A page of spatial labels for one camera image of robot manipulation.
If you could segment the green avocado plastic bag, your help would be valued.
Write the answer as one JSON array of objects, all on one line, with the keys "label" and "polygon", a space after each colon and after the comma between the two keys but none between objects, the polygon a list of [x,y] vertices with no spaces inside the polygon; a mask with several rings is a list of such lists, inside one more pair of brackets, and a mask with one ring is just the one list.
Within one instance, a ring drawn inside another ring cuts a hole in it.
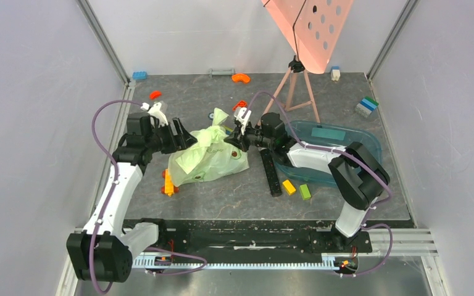
[{"label": "green avocado plastic bag", "polygon": [[170,155],[168,172],[176,187],[214,181],[249,168],[248,154],[224,141],[227,134],[223,123],[228,114],[219,108],[213,114],[209,127],[191,132],[197,143]]}]

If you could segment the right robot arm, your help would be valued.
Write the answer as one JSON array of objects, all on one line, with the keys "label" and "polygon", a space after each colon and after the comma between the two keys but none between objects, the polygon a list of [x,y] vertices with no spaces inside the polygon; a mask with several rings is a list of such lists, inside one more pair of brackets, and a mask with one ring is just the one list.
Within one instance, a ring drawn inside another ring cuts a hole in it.
[{"label": "right robot arm", "polygon": [[235,129],[225,142],[246,152],[251,146],[270,152],[273,161],[291,168],[308,168],[332,175],[345,204],[335,222],[332,244],[347,252],[356,245],[368,211],[383,191],[389,191],[389,175],[376,158],[359,143],[348,146],[320,146],[300,140],[278,113],[266,113],[253,126],[251,111],[234,112]]}]

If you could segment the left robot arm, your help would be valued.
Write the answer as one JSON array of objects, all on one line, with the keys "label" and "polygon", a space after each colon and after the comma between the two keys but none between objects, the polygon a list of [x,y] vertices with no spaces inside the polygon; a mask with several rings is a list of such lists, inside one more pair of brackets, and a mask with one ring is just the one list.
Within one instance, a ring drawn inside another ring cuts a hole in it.
[{"label": "left robot arm", "polygon": [[133,260],[148,247],[164,250],[169,234],[163,220],[142,219],[123,233],[123,222],[133,193],[155,153],[183,151],[197,139],[179,118],[145,112],[130,114],[127,131],[112,154],[114,160],[98,207],[80,233],[70,234],[66,247],[78,279],[125,282]]}]

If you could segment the red lego brick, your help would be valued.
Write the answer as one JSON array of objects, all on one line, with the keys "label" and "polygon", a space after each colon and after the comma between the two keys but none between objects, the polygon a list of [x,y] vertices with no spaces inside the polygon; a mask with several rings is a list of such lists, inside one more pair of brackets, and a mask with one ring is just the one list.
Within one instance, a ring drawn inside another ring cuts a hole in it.
[{"label": "red lego brick", "polygon": [[244,101],[244,100],[240,100],[237,104],[235,104],[235,106],[232,108],[232,111],[235,111],[237,110],[238,108],[246,108],[247,107],[247,102]]}]

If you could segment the red arch block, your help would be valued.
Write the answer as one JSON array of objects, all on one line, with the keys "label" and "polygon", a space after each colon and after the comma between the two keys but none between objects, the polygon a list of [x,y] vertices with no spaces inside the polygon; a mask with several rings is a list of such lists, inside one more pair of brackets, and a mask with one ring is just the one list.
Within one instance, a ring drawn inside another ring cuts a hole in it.
[{"label": "red arch block", "polygon": [[160,91],[153,91],[153,92],[150,93],[149,98],[150,98],[150,100],[153,101],[154,99],[157,99],[161,95],[162,95],[162,93]]}]

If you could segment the orange yellow toy car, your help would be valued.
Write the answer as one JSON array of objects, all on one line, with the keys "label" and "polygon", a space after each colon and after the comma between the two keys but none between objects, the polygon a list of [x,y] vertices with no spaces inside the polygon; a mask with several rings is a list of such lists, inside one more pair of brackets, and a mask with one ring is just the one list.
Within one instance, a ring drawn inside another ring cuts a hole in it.
[{"label": "orange yellow toy car", "polygon": [[179,192],[179,188],[177,188],[172,183],[172,179],[171,179],[170,173],[168,172],[168,169],[165,169],[162,172],[162,177],[164,179],[164,185],[161,187],[161,193],[171,197],[174,194]]}]

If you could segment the black microphone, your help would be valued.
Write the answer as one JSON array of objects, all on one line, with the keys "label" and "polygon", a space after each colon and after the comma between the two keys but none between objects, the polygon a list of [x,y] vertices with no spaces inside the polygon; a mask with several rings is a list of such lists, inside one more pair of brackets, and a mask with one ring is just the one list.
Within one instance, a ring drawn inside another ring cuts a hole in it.
[{"label": "black microphone", "polygon": [[279,197],[282,195],[282,190],[273,157],[268,149],[262,149],[259,153],[264,166],[270,195],[272,197]]}]

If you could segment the orange curved block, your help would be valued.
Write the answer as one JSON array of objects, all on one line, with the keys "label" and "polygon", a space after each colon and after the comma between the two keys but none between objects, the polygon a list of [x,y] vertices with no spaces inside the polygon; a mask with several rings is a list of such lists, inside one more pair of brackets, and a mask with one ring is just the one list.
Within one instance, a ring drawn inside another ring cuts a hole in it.
[{"label": "orange curved block", "polygon": [[231,76],[231,79],[234,83],[244,83],[248,84],[251,82],[251,78],[244,73],[235,73],[234,75]]}]

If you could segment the yellow wooden block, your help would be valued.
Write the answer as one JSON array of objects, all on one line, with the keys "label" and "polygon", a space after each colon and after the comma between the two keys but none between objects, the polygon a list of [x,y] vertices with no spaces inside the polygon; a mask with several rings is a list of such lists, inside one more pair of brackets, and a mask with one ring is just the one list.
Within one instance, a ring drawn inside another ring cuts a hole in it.
[{"label": "yellow wooden block", "polygon": [[284,180],[282,182],[282,185],[288,195],[293,195],[296,192],[296,188],[290,180],[288,179]]}]

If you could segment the blue lego brick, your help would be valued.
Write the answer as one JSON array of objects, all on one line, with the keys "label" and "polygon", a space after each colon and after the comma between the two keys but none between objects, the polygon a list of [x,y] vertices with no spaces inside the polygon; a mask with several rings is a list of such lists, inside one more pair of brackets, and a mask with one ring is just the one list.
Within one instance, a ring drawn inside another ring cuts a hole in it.
[{"label": "blue lego brick", "polygon": [[148,74],[146,71],[137,71],[133,72],[132,74],[132,79],[139,81],[139,80],[145,80],[148,77]]}]

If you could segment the green wooden block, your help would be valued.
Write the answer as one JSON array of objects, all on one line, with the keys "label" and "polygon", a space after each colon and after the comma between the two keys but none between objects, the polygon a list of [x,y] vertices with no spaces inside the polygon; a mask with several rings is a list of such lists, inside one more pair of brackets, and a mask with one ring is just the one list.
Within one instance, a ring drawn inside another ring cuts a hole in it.
[{"label": "green wooden block", "polygon": [[302,184],[299,186],[299,193],[303,200],[309,200],[312,197],[307,184]]}]

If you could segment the pink tripod stand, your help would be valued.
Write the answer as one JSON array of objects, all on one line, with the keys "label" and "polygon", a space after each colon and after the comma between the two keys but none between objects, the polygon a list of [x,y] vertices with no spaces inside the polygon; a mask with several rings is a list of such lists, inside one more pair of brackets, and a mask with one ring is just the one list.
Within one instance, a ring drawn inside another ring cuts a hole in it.
[{"label": "pink tripod stand", "polygon": [[[302,73],[304,77],[304,81],[306,84],[306,89],[307,93],[309,95],[309,100],[307,102],[303,102],[298,105],[293,104],[293,98],[294,98],[294,92],[297,84],[297,78],[299,77],[299,74]],[[315,121],[317,123],[320,123],[320,116],[318,113],[317,105],[316,105],[316,100],[314,97],[314,92],[311,87],[310,79],[309,79],[309,74],[308,71],[306,70],[305,66],[303,63],[299,60],[299,57],[297,54],[294,55],[292,61],[288,64],[288,69],[285,72],[283,78],[281,79],[279,85],[277,86],[273,96],[275,98],[278,97],[278,95],[281,93],[281,90],[283,89],[284,85],[286,82],[289,80],[289,89],[288,89],[288,94],[286,97],[286,101],[284,103],[281,103],[281,107],[283,108],[284,111],[292,111],[296,109],[301,109],[306,106],[311,106],[312,110],[314,112],[314,117]]]}]

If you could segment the teal plastic tub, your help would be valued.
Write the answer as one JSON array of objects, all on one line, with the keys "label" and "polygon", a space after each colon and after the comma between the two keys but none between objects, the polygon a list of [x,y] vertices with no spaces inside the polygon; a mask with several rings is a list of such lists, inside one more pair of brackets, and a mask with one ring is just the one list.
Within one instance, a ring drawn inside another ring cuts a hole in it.
[{"label": "teal plastic tub", "polygon": [[[304,120],[293,120],[291,126],[300,140],[310,144],[319,146],[348,146],[352,142],[360,142],[379,164],[383,163],[381,144],[375,135],[368,131]],[[290,180],[317,184],[324,187],[337,187],[333,176],[329,173],[311,168],[291,168],[279,163],[275,165]]]}]

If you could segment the white blue small brick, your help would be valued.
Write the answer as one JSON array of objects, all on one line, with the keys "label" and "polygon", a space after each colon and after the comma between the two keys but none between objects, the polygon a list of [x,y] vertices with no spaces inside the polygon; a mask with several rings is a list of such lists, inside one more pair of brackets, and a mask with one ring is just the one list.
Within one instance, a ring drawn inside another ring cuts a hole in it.
[{"label": "white blue small brick", "polygon": [[332,66],[330,70],[330,76],[332,81],[339,81],[341,77],[341,71],[338,66]]}]

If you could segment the pink perforated panel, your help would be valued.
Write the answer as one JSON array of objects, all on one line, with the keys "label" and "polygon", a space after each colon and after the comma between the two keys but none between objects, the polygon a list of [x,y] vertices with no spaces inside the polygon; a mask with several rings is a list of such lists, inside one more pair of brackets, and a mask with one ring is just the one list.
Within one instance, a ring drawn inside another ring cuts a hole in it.
[{"label": "pink perforated panel", "polygon": [[263,7],[276,23],[305,69],[326,72],[352,0],[271,0]]}]

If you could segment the grey blue green brick stack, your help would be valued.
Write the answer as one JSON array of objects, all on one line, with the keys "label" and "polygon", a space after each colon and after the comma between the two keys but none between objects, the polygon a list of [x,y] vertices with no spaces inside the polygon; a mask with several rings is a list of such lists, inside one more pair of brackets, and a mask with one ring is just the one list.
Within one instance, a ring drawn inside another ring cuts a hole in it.
[{"label": "grey blue green brick stack", "polygon": [[354,111],[361,116],[369,117],[379,106],[379,103],[371,97],[365,96],[355,107]]}]

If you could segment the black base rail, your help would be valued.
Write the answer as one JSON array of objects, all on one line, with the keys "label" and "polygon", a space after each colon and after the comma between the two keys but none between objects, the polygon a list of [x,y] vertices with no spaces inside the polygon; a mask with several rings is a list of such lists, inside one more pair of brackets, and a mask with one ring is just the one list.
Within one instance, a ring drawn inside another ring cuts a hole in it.
[{"label": "black base rail", "polygon": [[372,252],[366,231],[344,239],[331,220],[172,220],[152,247],[202,257],[208,263],[317,263],[323,253]]}]

